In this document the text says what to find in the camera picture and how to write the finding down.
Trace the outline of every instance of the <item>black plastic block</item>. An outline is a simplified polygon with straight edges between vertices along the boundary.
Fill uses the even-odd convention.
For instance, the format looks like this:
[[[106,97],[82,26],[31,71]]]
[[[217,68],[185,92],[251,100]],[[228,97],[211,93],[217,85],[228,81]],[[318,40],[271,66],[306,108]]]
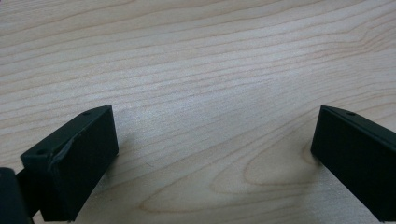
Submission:
[[[396,133],[323,106],[311,151],[378,220],[396,221]]]
[[[75,220],[119,152],[111,105],[76,116],[21,155],[45,221]]]

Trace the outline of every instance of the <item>table surface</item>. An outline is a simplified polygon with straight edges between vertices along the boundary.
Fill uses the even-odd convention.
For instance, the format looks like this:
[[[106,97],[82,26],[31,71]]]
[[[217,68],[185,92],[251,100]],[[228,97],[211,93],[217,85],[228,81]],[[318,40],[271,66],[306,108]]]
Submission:
[[[76,223],[377,223],[309,149],[320,105],[396,131],[395,20],[376,0],[3,0],[0,166],[113,105],[120,155]]]

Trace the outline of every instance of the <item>screw hole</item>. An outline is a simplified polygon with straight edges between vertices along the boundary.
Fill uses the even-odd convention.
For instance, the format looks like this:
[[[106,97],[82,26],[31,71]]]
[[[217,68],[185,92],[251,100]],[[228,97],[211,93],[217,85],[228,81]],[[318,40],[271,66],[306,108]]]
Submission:
[[[47,154],[49,150],[47,148],[41,148],[40,150],[37,151],[37,155],[44,155]]]

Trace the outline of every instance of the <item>light wood surface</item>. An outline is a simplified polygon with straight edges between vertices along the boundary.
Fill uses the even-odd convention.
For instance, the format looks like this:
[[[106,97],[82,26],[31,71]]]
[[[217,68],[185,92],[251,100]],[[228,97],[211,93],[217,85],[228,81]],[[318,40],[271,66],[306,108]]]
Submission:
[[[309,149],[320,105],[396,131],[395,20],[377,0],[3,0],[0,166],[113,105],[120,155],[76,223],[377,223]]]

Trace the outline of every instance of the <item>wooden table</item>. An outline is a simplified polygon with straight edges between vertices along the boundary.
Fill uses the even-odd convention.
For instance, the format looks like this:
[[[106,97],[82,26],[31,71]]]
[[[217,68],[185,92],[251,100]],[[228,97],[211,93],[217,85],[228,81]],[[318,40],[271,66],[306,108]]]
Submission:
[[[396,131],[395,20],[375,0],[3,0],[0,166],[113,105],[120,155],[76,223],[377,223],[309,149],[320,105]]]

